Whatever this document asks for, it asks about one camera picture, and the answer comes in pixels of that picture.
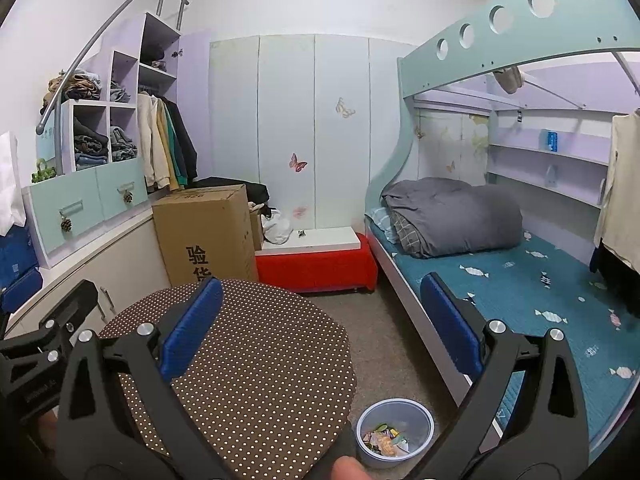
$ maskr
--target polka dot tablecloth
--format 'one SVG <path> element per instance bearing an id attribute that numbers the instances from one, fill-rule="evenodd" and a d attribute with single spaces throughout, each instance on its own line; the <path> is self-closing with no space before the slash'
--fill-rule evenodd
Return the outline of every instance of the polka dot tablecloth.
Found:
<path id="1" fill-rule="evenodd" d="M 178 398 L 236 476 L 302 478 L 347 421 L 356 389 L 345 329 L 311 302 L 261 283 L 223 280 L 224 302 Z M 100 332 L 118 337 L 158 322 L 197 283 L 161 290 Z M 167 454 L 132 378 L 120 381 L 146 445 Z"/>

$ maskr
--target cardboard box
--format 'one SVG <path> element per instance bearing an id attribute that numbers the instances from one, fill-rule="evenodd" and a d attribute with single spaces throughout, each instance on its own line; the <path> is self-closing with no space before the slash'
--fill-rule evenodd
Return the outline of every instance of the cardboard box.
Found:
<path id="1" fill-rule="evenodd" d="M 153 211 L 172 286 L 212 275 L 258 281 L 244 185 L 173 193 L 155 202 Z"/>
<path id="2" fill-rule="evenodd" d="M 264 241 L 264 231 L 262 230 L 262 215 L 260 211 L 251 213 L 251 232 L 254 236 L 254 249 L 256 251 L 262 250 L 262 242 Z"/>

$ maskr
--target blue gripper pad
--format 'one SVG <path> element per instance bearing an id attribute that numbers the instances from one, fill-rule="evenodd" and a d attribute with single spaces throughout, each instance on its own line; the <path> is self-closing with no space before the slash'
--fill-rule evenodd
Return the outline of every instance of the blue gripper pad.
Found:
<path id="1" fill-rule="evenodd" d="M 222 283 L 220 280 L 210 280 L 164 340 L 160 374 L 166 382 L 186 373 L 220 312 L 222 300 Z"/>
<path id="2" fill-rule="evenodd" d="M 472 380 L 478 378 L 484 367 L 476 335 L 451 298 L 429 274 L 423 277 L 420 284 L 420 301 L 457 370 Z"/>

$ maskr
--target white plastic bag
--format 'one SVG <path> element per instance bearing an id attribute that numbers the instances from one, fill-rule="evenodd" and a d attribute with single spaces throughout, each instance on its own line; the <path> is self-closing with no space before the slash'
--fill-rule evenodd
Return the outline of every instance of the white plastic bag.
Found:
<path id="1" fill-rule="evenodd" d="M 7 132 L 0 135 L 0 236 L 6 236 L 13 225 L 24 227 L 26 221 L 18 176 L 18 141 Z"/>
<path id="2" fill-rule="evenodd" d="M 291 222 L 284 218 L 279 210 L 272 209 L 271 218 L 262 216 L 262 230 L 267 241 L 280 245 L 289 240 L 293 227 L 291 227 Z"/>

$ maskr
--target gray floor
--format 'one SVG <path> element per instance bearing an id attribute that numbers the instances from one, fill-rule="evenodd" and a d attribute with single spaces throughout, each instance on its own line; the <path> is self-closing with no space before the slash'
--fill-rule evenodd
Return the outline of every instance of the gray floor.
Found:
<path id="1" fill-rule="evenodd" d="M 436 422 L 434 439 L 456 413 L 435 364 L 409 320 L 393 287 L 381 272 L 372 294 L 347 292 L 306 295 L 341 323 L 349 334 L 358 390 L 349 420 L 379 400 L 404 397 L 420 402 Z M 419 458 L 393 469 L 370 470 L 376 479 L 403 478 Z"/>

